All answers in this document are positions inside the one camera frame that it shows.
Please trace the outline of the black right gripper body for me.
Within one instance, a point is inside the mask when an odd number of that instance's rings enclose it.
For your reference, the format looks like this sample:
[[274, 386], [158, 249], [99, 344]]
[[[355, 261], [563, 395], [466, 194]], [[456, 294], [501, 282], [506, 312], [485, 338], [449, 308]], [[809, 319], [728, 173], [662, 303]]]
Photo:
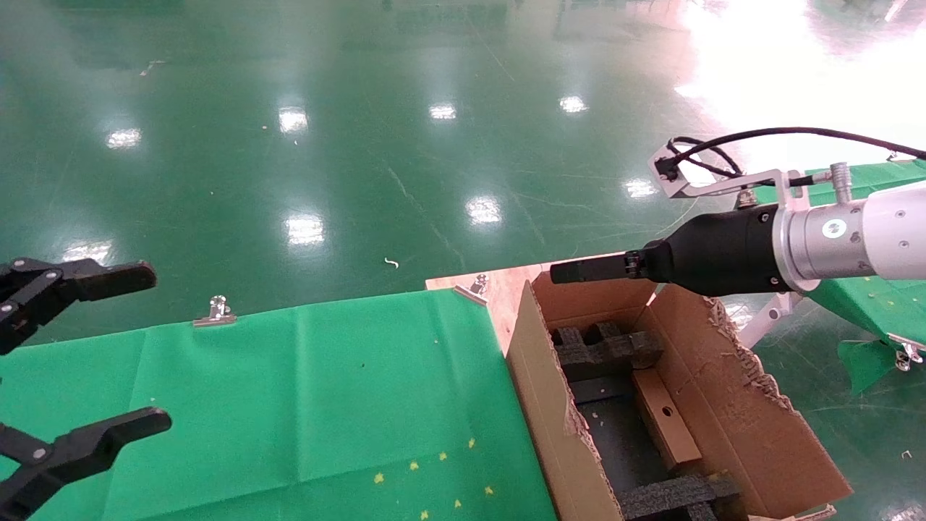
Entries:
[[704, 213], [640, 250], [640, 276], [706, 297], [785, 289], [773, 246], [777, 205]]

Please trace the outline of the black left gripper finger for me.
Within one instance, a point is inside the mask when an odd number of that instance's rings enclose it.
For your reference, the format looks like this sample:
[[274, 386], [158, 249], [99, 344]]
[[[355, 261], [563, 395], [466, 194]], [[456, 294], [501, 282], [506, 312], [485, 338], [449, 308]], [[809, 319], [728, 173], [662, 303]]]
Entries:
[[61, 489], [109, 471], [129, 443], [164, 433], [172, 426], [166, 411], [145, 407], [89, 423], [47, 443], [3, 423], [2, 457], [19, 467], [2, 481], [2, 519], [29, 519]]
[[92, 258], [44, 263], [15, 258], [1, 266], [1, 354], [23, 345], [77, 301], [112, 299], [153, 288], [158, 276], [145, 261], [103, 266]]

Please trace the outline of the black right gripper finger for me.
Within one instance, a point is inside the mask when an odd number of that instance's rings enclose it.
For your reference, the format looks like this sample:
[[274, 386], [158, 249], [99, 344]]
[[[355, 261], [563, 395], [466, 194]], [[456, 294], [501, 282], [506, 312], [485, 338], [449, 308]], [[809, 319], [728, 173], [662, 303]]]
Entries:
[[550, 264], [554, 284], [576, 284], [585, 281], [606, 281], [640, 278], [639, 252], [621, 252], [608, 256], [579, 258]]

